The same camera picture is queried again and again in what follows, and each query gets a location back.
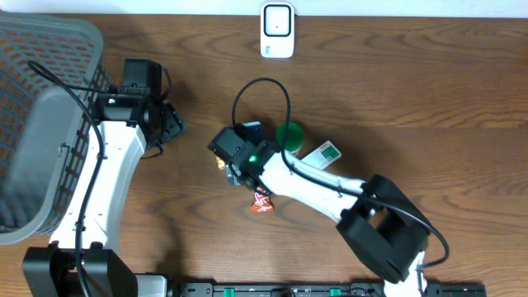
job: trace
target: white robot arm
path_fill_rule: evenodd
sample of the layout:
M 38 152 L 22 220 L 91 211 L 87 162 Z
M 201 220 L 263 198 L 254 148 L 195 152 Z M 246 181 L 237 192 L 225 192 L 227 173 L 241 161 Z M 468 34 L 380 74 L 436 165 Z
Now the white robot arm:
M 136 165 L 146 149 L 145 137 L 138 125 L 127 126 L 124 121 L 102 121 L 99 130 L 105 142 L 105 159 L 97 175 L 88 202 L 82 248 L 92 243 L 102 243 L 103 248 L 119 253 L 119 227 L 125 207 L 130 180 Z M 68 211 L 55 230 L 49 243 L 57 242 L 59 248 L 75 248 L 75 223 L 96 166 L 97 138 L 90 129 L 87 157 L 73 193 Z
M 394 262 L 394 264 L 384 263 L 385 255 L 383 253 L 387 252 L 390 255 L 394 252 L 401 252 L 402 249 L 388 248 L 386 251 L 380 250 L 377 253 L 366 251 L 371 244 L 374 244 L 376 249 L 383 247 L 386 242 L 383 242 L 383 236 L 380 236 L 380 233 L 368 224 L 368 220 L 375 215 L 376 208 L 373 205 L 365 207 L 364 204 L 357 203 L 357 196 L 365 194 L 364 188 L 367 184 L 365 181 L 339 177 L 319 170 L 301 162 L 291 153 L 285 152 L 288 164 L 296 168 L 295 172 L 292 172 L 290 167 L 286 166 L 281 152 L 273 144 L 262 142 L 254 145 L 251 141 L 244 140 L 244 137 L 240 137 L 235 130 L 230 128 L 224 128 L 215 137 L 209 148 L 218 158 L 230 167 L 234 167 L 235 172 L 240 172 L 237 178 L 241 184 L 252 189 L 257 186 L 263 187 L 274 194 L 296 199 L 335 221 L 337 229 L 360 260 L 374 273 L 390 278 L 392 282 L 385 279 L 384 294 L 387 297 L 422 296 L 427 287 L 427 282 L 422 275 L 420 266 L 425 256 L 424 249 L 427 245 L 428 233 L 415 224 L 411 224 L 411 227 L 406 229 L 407 226 L 402 224 L 401 219 L 393 214 L 392 219 L 387 218 L 386 224 L 398 225 L 399 230 L 391 234 L 384 233 L 384 235 L 398 238 L 398 240 L 414 241 L 412 244 L 402 247 L 402 249 L 408 247 L 410 250 L 403 251 L 402 255 L 386 256 L 387 262 Z M 309 179 L 296 172 L 302 172 Z M 320 185 L 320 183 L 342 189 L 342 192 L 334 191 Z M 391 185 L 391 183 L 386 180 L 384 185 Z M 371 236 L 372 238 L 365 240 L 363 236 Z M 376 240 L 380 240 L 379 246 L 376 246 Z M 407 261 L 398 262 L 401 258 L 407 258 Z M 394 269 L 393 273 L 387 271 L 391 268 Z

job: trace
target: green bottle cap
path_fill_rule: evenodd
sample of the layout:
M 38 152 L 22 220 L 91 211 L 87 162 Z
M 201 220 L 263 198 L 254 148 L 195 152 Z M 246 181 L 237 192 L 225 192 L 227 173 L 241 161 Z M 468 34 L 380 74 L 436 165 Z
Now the green bottle cap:
M 275 138 L 279 145 L 282 144 L 282 139 L 284 138 L 284 124 L 282 124 L 275 133 Z M 286 140 L 285 149 L 290 152 L 294 152 L 303 145 L 304 133 L 303 129 L 296 123 L 288 124 L 288 139 Z

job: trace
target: black camera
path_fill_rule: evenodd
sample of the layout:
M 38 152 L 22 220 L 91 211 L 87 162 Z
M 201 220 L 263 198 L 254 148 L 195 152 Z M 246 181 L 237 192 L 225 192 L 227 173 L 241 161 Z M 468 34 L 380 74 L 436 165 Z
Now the black camera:
M 162 73 L 168 89 L 162 93 Z M 125 121 L 141 128 L 147 148 L 160 147 L 184 132 L 185 124 L 171 103 L 164 103 L 171 91 L 168 71 L 149 59 L 126 59 L 123 84 L 97 96 L 92 108 L 96 124 L 103 120 Z

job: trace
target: gray basket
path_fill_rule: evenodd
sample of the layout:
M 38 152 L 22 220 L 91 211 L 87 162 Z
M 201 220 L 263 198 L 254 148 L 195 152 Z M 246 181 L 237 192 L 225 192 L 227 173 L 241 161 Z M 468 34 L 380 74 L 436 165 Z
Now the gray basket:
M 89 124 L 73 100 L 26 65 L 106 89 L 101 32 L 86 21 L 0 12 L 0 244 L 52 233 L 72 199 Z M 96 93 L 76 92 L 87 106 Z

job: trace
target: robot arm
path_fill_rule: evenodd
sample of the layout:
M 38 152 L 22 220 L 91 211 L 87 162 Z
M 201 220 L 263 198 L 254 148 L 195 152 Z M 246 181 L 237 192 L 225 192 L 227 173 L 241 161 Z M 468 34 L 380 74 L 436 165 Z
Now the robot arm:
M 146 149 L 145 137 L 139 125 L 128 126 L 124 121 L 102 121 L 99 130 L 106 143 L 105 159 L 97 175 L 88 202 L 82 248 L 102 243 L 103 248 L 119 252 L 119 227 L 130 180 Z M 68 211 L 49 243 L 59 248 L 75 248 L 75 222 L 86 192 L 98 154 L 97 138 L 90 130 L 87 157 L 73 193 Z
M 390 210 L 375 227 L 370 219 L 382 210 L 380 207 L 320 185 L 331 185 L 358 196 L 389 196 L 428 222 L 391 181 L 381 176 L 374 176 L 368 182 L 339 177 L 310 167 L 286 152 L 287 162 L 294 164 L 296 171 L 301 171 L 310 181 L 285 165 L 274 144 L 266 141 L 254 144 L 242 132 L 230 128 L 220 131 L 209 149 L 240 172 L 241 184 L 294 198 L 335 221 L 337 230 L 361 262 L 385 280 L 387 297 L 422 296 L 427 283 L 419 268 L 429 233 L 417 222 Z

